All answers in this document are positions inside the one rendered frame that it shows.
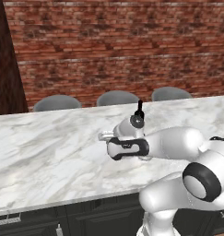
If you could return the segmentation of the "grey round chair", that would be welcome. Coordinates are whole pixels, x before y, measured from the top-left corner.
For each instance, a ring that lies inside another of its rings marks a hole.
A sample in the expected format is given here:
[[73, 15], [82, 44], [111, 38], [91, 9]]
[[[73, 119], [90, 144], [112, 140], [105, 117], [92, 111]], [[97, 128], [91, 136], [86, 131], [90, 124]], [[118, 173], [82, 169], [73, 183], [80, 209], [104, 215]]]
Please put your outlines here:
[[162, 100], [181, 100], [181, 99], [191, 99], [192, 95], [181, 89], [175, 87], [162, 87], [157, 88], [152, 92], [151, 99], [153, 101]]
[[130, 92], [112, 90], [100, 95], [97, 99], [98, 106], [137, 103], [139, 98]]
[[66, 95], [52, 95], [38, 101], [34, 107], [35, 112], [66, 110], [81, 108], [81, 103], [74, 97]]

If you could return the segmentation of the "black island drawer front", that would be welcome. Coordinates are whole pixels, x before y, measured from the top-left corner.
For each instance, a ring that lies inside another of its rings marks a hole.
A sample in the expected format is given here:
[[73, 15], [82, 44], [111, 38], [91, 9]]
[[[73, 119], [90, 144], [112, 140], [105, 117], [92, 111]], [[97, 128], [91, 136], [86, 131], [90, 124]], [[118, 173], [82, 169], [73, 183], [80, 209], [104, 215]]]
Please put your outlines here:
[[57, 207], [31, 210], [0, 216], [0, 219], [20, 216], [21, 222], [0, 226], [0, 236], [57, 236], [60, 224], [63, 235], [70, 236], [67, 217]]

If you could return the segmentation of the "dark wood tall cabinet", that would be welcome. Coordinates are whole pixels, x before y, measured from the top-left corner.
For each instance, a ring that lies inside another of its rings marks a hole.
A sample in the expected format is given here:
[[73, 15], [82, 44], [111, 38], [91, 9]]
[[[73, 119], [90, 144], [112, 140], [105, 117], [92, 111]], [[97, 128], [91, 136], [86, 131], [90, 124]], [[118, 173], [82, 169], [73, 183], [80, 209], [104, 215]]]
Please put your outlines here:
[[0, 115], [28, 111], [3, 0], [0, 0]]

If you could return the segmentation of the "black island cabinet door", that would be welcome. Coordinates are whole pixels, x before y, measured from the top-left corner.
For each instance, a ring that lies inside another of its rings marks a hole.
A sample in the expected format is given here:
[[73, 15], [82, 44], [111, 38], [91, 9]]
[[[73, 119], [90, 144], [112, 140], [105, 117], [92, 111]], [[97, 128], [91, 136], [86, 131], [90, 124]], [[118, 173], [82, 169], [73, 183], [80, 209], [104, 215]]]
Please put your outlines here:
[[65, 210], [71, 236], [136, 236], [144, 216], [138, 194], [67, 205]]

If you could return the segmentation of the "black candle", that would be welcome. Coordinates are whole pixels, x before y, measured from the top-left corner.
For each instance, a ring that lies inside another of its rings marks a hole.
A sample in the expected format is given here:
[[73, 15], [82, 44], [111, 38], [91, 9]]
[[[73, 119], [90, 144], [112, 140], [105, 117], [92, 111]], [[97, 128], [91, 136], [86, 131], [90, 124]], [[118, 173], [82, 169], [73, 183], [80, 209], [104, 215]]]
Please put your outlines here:
[[138, 101], [138, 107], [137, 107], [136, 115], [139, 115], [139, 116], [144, 115], [144, 113], [142, 111], [142, 104], [143, 104], [143, 101], [139, 100]]

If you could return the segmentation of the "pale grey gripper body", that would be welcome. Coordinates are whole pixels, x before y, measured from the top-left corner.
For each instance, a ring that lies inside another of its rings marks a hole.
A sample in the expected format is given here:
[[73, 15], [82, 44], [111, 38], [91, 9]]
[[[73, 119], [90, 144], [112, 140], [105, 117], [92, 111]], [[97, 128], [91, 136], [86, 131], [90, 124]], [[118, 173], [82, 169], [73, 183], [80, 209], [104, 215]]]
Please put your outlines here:
[[98, 134], [99, 141], [109, 141], [114, 137], [113, 131], [103, 131]]

